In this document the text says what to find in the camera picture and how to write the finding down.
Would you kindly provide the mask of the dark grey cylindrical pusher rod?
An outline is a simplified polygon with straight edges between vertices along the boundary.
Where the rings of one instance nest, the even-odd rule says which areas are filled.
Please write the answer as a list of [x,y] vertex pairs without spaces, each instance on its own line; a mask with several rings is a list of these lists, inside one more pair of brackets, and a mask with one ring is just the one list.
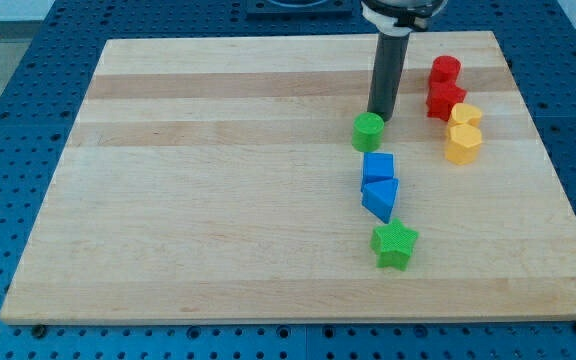
[[408,41],[408,35],[378,36],[367,111],[379,115],[384,122],[393,116]]

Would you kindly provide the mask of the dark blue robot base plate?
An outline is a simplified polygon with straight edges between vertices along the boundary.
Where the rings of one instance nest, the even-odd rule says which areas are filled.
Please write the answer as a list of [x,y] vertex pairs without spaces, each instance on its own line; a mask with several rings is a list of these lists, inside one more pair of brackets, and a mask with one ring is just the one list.
[[247,18],[351,15],[358,5],[353,0],[244,0]]

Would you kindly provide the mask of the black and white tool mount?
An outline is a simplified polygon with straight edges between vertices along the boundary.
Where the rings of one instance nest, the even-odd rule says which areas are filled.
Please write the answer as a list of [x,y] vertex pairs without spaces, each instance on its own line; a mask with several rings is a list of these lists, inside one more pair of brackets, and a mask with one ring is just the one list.
[[380,33],[407,36],[425,32],[431,19],[439,14],[448,0],[361,0],[363,17]]

